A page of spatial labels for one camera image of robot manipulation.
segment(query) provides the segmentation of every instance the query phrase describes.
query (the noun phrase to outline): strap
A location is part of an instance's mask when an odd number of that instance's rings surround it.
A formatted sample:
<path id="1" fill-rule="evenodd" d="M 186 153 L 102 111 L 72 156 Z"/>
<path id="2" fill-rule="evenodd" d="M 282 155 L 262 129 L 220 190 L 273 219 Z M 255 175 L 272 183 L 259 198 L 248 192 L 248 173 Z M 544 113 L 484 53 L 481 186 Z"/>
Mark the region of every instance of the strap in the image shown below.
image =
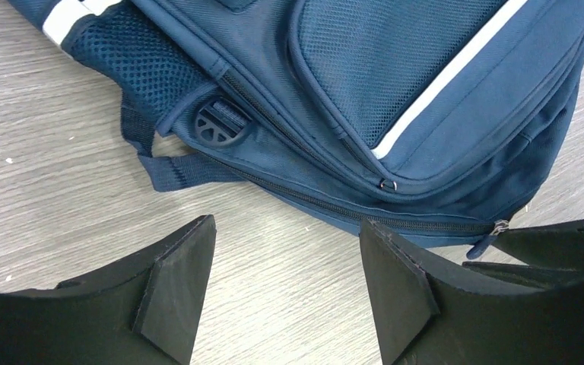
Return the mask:
<path id="1" fill-rule="evenodd" d="M 153 157 L 155 127 L 122 95 L 122 137 L 136 150 L 158 192 L 172 192 L 206 183 L 233 183 L 243 179 L 223 165 L 195 152 L 178 157 Z"/>

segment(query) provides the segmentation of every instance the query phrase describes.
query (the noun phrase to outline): blue backpack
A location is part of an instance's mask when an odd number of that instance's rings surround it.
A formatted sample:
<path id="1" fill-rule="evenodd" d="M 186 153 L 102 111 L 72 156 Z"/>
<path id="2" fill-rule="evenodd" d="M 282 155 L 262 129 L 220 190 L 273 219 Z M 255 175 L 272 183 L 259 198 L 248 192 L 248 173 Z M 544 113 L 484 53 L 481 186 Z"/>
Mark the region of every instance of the blue backpack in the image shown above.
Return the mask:
<path id="1" fill-rule="evenodd" d="M 584 0 L 9 1 L 122 88 L 156 190 L 246 179 L 470 259 L 548 177 L 584 63 Z"/>

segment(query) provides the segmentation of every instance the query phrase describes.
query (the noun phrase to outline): wooden surface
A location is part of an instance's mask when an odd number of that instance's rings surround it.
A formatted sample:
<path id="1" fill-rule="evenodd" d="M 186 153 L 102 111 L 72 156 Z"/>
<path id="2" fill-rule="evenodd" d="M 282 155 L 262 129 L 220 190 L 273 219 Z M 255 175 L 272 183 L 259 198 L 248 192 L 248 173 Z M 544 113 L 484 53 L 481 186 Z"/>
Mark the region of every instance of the wooden surface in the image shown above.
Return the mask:
<path id="1" fill-rule="evenodd" d="M 0 0 L 0 291 L 53 287 L 214 214 L 193 363 L 380 363 L 356 237 L 249 183 L 153 192 L 120 138 L 118 107 L 113 82 Z M 561 155 L 515 225 L 580 217 L 584 72 Z M 460 262 L 465 250 L 436 252 Z"/>

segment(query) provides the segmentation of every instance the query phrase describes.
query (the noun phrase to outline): white reflective strip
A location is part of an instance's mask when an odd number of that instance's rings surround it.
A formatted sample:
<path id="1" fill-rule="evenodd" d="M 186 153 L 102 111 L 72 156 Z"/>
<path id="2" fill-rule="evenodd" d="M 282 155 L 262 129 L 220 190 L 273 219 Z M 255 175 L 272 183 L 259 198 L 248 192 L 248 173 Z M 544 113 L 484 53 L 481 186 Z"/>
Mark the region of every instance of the white reflective strip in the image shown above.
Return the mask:
<path id="1" fill-rule="evenodd" d="M 43 33 L 57 46 L 61 46 L 64 38 L 78 20 L 93 14 L 79 0 L 61 0 L 55 5 L 43 22 Z"/>
<path id="2" fill-rule="evenodd" d="M 89 8 L 96 16 L 100 16 L 106 9 L 115 4 L 119 4 L 122 0 L 83 0 L 81 4 Z"/>
<path id="3" fill-rule="evenodd" d="M 422 113 L 437 97 L 444 87 L 489 43 L 527 0 L 508 0 L 496 14 L 478 31 L 466 46 L 437 75 L 435 80 L 420 94 L 397 122 L 382 138 L 381 142 L 371 152 L 377 160 L 384 158 L 404 130 Z"/>

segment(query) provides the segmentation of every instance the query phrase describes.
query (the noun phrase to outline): zipper pull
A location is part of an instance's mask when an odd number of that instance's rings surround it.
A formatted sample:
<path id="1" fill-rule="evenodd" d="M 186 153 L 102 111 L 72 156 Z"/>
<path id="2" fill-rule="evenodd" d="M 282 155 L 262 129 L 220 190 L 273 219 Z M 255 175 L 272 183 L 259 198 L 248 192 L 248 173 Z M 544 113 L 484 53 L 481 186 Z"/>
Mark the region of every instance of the zipper pull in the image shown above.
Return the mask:
<path id="1" fill-rule="evenodd" d="M 494 225 L 494 230 L 489 233 L 488 236 L 482 240 L 476 242 L 474 246 L 467 252 L 467 260 L 475 260 L 487 251 L 491 243 L 494 243 L 498 235 L 509 229 L 509 221 L 500 220 L 496 221 Z"/>

